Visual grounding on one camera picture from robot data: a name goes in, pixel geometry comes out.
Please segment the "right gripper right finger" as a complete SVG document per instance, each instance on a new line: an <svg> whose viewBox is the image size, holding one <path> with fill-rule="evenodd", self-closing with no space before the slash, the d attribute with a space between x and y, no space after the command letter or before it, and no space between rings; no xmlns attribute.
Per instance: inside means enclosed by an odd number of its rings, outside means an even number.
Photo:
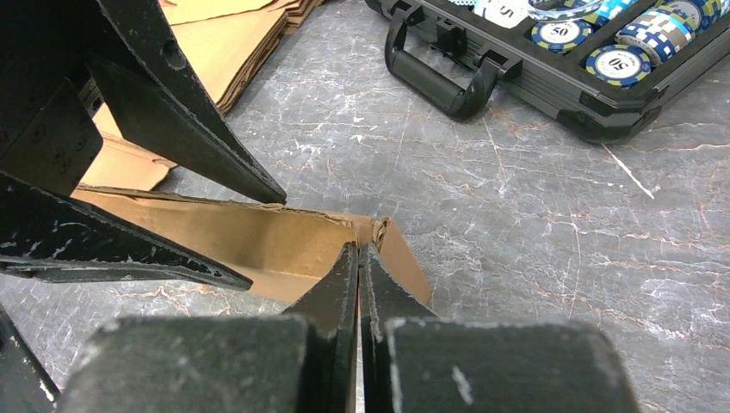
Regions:
<svg viewBox="0 0 730 413"><path fill-rule="evenodd" d="M573 320L467 322L436 316L359 252L368 412L636 412L622 359Z"/></svg>

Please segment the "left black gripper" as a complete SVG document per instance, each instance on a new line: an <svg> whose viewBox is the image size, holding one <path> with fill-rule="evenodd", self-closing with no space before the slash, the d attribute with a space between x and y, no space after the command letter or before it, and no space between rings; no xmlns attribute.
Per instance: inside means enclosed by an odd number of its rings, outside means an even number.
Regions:
<svg viewBox="0 0 730 413"><path fill-rule="evenodd" d="M158 2L3 1L2 273L249 290L253 281L227 266L66 196L102 149L92 120L102 97L123 138L238 194L285 203L286 191L205 91Z"/></svg>

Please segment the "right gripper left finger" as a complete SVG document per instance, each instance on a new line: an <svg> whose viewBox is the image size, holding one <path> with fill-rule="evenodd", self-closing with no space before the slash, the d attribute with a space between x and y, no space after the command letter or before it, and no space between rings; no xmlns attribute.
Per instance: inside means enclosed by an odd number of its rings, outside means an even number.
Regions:
<svg viewBox="0 0 730 413"><path fill-rule="evenodd" d="M358 251L285 311L121 317L84 345L63 412L352 412Z"/></svg>

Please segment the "cardboard box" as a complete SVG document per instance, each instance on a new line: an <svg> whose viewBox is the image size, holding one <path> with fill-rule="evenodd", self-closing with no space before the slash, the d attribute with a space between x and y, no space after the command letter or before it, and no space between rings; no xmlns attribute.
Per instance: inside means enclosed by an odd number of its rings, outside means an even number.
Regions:
<svg viewBox="0 0 730 413"><path fill-rule="evenodd" d="M345 243L372 243L421 303L431 287L394 219L208 200L118 188L80 188L88 202L252 279L251 294L292 303L333 266Z"/></svg>

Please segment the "stack of flat cardboard blanks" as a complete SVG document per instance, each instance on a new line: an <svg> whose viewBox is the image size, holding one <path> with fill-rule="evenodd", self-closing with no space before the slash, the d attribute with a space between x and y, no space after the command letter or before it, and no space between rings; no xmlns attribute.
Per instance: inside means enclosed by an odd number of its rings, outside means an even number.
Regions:
<svg viewBox="0 0 730 413"><path fill-rule="evenodd" d="M163 1L179 46L222 114L317 1ZM107 105L93 117L103 144L81 179L85 187L154 189L176 163L122 137Z"/></svg>

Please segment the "black poker chip case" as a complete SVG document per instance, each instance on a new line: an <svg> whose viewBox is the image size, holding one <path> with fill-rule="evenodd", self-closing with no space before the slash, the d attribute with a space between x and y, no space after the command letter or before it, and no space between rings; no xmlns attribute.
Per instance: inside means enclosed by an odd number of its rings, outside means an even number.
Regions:
<svg viewBox="0 0 730 413"><path fill-rule="evenodd" d="M631 139L729 57L726 1L372 1L388 71L455 120L496 84L581 139Z"/></svg>

